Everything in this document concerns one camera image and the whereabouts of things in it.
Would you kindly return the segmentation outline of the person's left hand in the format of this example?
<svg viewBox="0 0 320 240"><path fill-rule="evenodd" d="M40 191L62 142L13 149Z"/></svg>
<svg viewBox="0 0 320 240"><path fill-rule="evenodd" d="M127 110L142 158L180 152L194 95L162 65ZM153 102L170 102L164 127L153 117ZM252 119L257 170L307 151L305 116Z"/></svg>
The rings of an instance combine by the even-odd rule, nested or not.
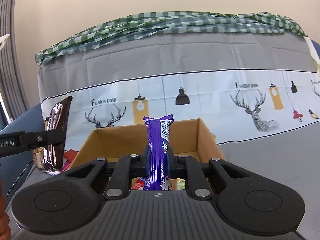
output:
<svg viewBox="0 0 320 240"><path fill-rule="evenodd" d="M11 237L11 229L9 226L9 216L5 211L5 197L0 188L0 240L8 240Z"/></svg>

